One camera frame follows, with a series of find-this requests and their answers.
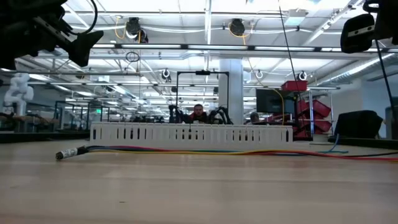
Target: wall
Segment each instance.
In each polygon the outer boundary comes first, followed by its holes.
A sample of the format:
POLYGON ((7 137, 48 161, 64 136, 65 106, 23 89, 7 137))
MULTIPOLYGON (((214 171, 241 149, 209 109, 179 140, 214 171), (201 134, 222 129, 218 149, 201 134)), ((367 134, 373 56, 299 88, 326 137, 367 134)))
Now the wall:
MULTIPOLYGON (((389 82, 391 94, 393 97, 398 96, 398 82, 389 82)), ((386 118, 386 108, 391 106, 386 83, 384 80, 376 82, 363 81, 363 109, 375 111, 383 119, 386 118)), ((380 128, 380 137, 386 137, 386 125, 383 123, 380 128)))
MULTIPOLYGON (((340 90, 332 90, 333 127, 336 126, 338 116, 342 113, 363 110, 363 96, 361 81, 357 80, 351 85, 342 85, 340 90)), ((330 106, 330 97, 323 97, 319 101, 330 106)))

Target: red stacking bin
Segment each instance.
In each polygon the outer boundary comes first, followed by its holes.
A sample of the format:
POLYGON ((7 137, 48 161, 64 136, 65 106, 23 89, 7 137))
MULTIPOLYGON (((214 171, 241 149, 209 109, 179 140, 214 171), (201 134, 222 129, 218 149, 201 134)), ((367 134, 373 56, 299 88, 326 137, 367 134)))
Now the red stacking bin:
POLYGON ((306 91, 307 81, 287 81, 281 88, 284 91, 306 91))
MULTIPOLYGON (((317 129, 321 133, 325 133, 325 132, 329 131, 329 129, 331 128, 331 123, 329 121, 316 121, 316 120, 319 120, 319 119, 323 119, 323 117, 321 115, 315 114, 315 113, 313 115, 313 118, 315 120, 314 121, 315 132, 316 132, 317 129)), ((311 124, 310 121, 304 121, 303 122, 303 119, 310 119, 310 115, 305 113, 305 114, 303 114, 303 115, 298 117, 298 121, 300 123, 300 128, 302 128, 303 126, 311 124)))
POLYGON ((312 106, 313 106, 314 112, 320 114, 322 116, 322 118, 326 118, 327 116, 329 116, 331 109, 327 105, 324 105, 323 103, 319 102, 318 100, 313 100, 312 106))
POLYGON ((306 103, 304 100, 297 102, 297 114, 302 114, 310 109, 310 104, 306 103))
MULTIPOLYGON (((323 103, 319 102, 318 100, 312 101, 313 112, 315 114, 319 114, 323 119, 329 116, 330 114, 330 107, 324 105, 323 103)), ((300 100, 297 102, 297 114, 306 113, 310 109, 310 103, 304 102, 304 100, 300 100)))

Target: white cable tray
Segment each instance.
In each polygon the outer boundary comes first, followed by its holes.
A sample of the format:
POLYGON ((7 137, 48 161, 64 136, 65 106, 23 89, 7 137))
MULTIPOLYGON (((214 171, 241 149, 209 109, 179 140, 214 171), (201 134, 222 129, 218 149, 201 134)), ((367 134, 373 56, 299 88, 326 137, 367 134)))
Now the white cable tray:
POLYGON ((293 150, 309 143, 293 142, 290 126, 211 124, 91 124, 90 144, 141 146, 177 150, 293 150))

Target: yellow cable hanging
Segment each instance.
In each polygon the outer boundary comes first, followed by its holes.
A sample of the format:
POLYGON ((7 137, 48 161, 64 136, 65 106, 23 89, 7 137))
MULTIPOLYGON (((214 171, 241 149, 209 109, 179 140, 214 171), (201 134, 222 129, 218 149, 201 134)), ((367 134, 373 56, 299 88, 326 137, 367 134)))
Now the yellow cable hanging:
POLYGON ((246 40, 245 40, 245 38, 248 37, 248 36, 250 36, 250 35, 252 34, 254 25, 253 25, 253 24, 251 25, 251 30, 250 30, 250 33, 249 33, 249 34, 247 34, 247 35, 242 35, 242 36, 238 36, 238 35, 235 35, 235 34, 233 34, 233 33, 231 32, 231 24, 232 24, 231 22, 228 24, 229 33, 232 34, 234 37, 242 38, 242 39, 243 39, 243 45, 246 45, 246 40))
MULTIPOLYGON (((116 27, 118 26, 118 22, 119 22, 119 18, 116 18, 116 27)), ((116 28, 114 29, 114 33, 116 34, 116 37, 118 37, 121 40, 124 39, 124 37, 126 36, 126 26, 127 26, 127 22, 124 23, 124 31, 123 31, 123 36, 122 37, 119 36, 118 31, 116 30, 116 28)))
MULTIPOLYGON (((254 72, 254 69, 253 69, 253 66, 251 65, 251 62, 250 62, 250 58, 248 58, 248 62, 249 62, 249 65, 250 65, 250 67, 251 67, 251 70, 254 72)), ((263 84, 262 84, 262 82, 261 82, 261 80, 257 77, 257 75, 256 74, 254 74, 254 76, 256 77, 256 79, 257 79, 257 81, 260 83, 260 85, 262 85, 262 86, 264 86, 263 84)), ((277 91, 277 90, 274 90, 276 93, 278 93, 278 95, 280 96, 280 99, 282 100, 282 125, 284 125, 285 124, 285 101, 284 101, 284 97, 277 91)))

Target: black frame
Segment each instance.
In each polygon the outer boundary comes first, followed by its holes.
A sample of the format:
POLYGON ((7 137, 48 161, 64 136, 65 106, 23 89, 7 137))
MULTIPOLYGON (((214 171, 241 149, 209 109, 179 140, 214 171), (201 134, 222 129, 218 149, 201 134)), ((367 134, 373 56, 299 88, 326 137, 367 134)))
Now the black frame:
MULTIPOLYGON (((227 94, 226 94, 226 108, 229 109, 229 72, 208 72, 209 74, 225 74, 227 76, 227 94)), ((178 106, 178 84, 179 84, 179 77, 181 74, 196 74, 196 72, 177 72, 177 92, 176 92, 176 99, 175 105, 178 106)))

